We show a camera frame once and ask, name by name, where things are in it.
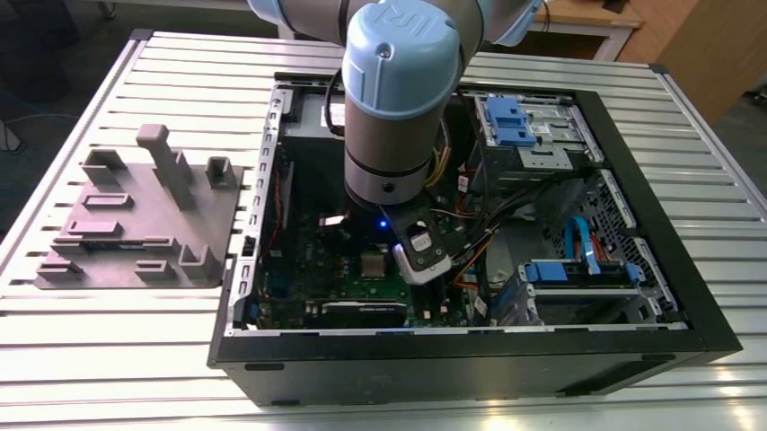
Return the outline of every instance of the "metal bracket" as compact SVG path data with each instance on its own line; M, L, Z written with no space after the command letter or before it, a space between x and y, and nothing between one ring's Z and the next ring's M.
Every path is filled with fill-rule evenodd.
M567 152L553 144L533 148L518 148L523 166L529 170L571 171L573 163Z

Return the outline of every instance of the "black case frame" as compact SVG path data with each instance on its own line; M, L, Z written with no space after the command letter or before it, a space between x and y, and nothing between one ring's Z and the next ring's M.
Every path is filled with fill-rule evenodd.
M326 77L314 80L327 82ZM226 283L208 366L226 371L259 405L605 394L742 349L598 94L506 85L467 85L466 90L573 96L690 329L226 337Z

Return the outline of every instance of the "metal table surface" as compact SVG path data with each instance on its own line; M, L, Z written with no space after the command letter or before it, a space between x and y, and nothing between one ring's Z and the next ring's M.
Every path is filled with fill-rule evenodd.
M0 426L765 429L767 206L679 88L643 65L482 54L465 80L601 93L746 348L711 365L607 397L259 409L206 366L219 289L34 286L88 150L148 163L136 129L164 123L190 163L228 156L252 181L274 73L333 74L342 53L317 42L160 32L128 42L0 246ZM244 190L242 205L252 199ZM235 229L244 211L236 218Z

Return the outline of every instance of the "ur logo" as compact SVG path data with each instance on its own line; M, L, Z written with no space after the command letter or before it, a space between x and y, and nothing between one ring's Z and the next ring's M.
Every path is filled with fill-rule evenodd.
M390 4L377 21L382 21L386 25L410 33L413 37L418 37L430 27L431 17L403 12L398 4Z

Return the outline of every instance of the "table leg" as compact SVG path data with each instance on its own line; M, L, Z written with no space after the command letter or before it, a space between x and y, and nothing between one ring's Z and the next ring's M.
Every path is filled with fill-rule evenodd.
M614 28L610 31L609 38L605 39L602 42L602 46L599 47L599 51L595 55L595 60L598 61L615 61L619 57L619 54L626 46L626 42L629 42L629 38L631 37L631 33L634 29L627 29L623 27Z
M118 16L115 14L115 6L116 5L118 5L116 3L107 3L107 2L98 2L96 3L96 6L99 7L100 16L104 19L104 21L111 21Z
M6 123L0 121L0 152L15 151L22 145L22 141L10 128L6 127Z
M289 27L286 27L285 25L278 26L278 36L281 39L286 39L286 40L295 40L297 39L297 33L294 33L293 30Z

